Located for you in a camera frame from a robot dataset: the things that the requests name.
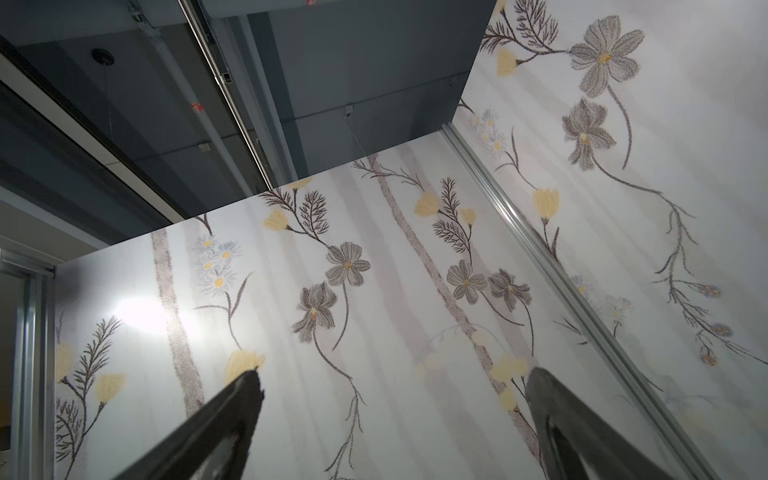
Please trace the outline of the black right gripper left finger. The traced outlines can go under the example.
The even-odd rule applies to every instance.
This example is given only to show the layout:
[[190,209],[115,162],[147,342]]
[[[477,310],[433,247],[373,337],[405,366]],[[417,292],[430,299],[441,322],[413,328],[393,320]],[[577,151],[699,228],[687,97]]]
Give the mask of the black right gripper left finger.
[[247,370],[119,479],[240,479],[265,395],[259,373]]

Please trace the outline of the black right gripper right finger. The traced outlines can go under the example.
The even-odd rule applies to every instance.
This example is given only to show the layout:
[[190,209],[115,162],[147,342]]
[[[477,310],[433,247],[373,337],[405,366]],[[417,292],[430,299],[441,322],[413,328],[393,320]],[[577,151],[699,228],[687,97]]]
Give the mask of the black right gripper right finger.
[[672,477],[548,370],[531,370],[525,395],[550,479]]

